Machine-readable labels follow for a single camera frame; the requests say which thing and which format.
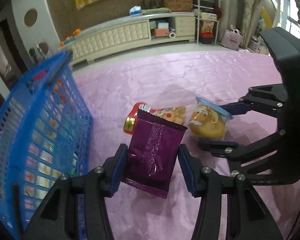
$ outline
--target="red snack package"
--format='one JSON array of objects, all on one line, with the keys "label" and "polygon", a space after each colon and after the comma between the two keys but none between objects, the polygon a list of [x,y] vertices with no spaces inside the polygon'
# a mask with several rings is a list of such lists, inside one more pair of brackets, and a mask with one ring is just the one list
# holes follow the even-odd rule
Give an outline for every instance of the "red snack package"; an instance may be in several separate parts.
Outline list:
[{"label": "red snack package", "polygon": [[175,107],[175,108],[162,108],[162,109],[153,109],[150,105],[138,102],[133,106],[132,111],[128,115],[124,126],[123,131],[128,134],[133,134],[135,126],[137,125],[138,119],[138,110],[143,110],[145,112],[151,113],[155,116],[161,117],[167,121],[174,122],[177,124],[184,124],[186,119],[186,108],[184,106]]}]

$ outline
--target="plush toy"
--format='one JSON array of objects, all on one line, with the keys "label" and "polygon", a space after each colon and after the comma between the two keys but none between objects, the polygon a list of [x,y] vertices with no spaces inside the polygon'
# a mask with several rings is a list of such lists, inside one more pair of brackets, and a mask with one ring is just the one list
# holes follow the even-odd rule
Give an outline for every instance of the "plush toy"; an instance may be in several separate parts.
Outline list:
[{"label": "plush toy", "polygon": [[76,29],[73,33],[72,33],[72,36],[75,36],[75,35],[78,35],[81,33],[81,30],[80,29]]},{"label": "plush toy", "polygon": [[72,36],[69,36],[69,37],[66,37],[66,39],[62,42],[60,42],[60,46],[64,46],[65,44],[71,42],[71,41],[74,41],[74,36],[75,35],[78,35],[81,33],[81,30],[80,29],[76,29],[73,33],[72,33]]}]

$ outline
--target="pink bag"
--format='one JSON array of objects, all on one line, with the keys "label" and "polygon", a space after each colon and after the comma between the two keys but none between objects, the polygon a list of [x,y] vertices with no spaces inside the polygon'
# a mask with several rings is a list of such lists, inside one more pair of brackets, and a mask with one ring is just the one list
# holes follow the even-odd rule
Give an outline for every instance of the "pink bag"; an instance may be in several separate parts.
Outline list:
[{"label": "pink bag", "polygon": [[230,28],[231,30],[226,30],[225,35],[223,35],[221,45],[229,49],[237,50],[243,37],[235,27],[230,25]]}]

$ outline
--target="white tv cabinet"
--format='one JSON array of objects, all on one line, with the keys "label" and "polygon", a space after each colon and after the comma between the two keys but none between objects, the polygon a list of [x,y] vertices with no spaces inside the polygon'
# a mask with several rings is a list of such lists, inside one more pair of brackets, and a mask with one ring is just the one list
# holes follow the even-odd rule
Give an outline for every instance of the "white tv cabinet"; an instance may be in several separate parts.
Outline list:
[{"label": "white tv cabinet", "polygon": [[[164,18],[176,30],[175,38],[151,37],[150,21]],[[193,12],[170,12],[140,16],[127,16],[104,22],[76,35],[74,41],[59,50],[71,50],[71,66],[87,60],[108,56],[138,47],[195,39],[195,16]]]}]

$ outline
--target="floor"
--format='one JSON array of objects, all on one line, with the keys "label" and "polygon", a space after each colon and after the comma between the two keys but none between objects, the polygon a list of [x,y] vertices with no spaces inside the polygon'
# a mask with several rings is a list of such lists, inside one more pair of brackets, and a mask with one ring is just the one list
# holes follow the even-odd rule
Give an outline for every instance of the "floor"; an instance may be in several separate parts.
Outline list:
[{"label": "floor", "polygon": [[79,74],[85,74],[92,69],[100,68],[103,66],[112,65],[120,61],[126,61],[141,57],[150,57],[161,54],[168,53],[178,53],[178,52],[189,52],[189,51],[207,51],[207,50],[223,50],[223,51],[233,51],[231,49],[224,48],[223,46],[216,45],[204,45],[196,43],[185,43],[184,41],[176,41],[173,44],[158,44],[153,46],[147,46],[137,49],[132,49],[125,52],[116,53],[114,55],[109,55],[101,59],[96,59],[95,62],[89,65],[86,61],[74,65],[72,69],[73,76]]}]

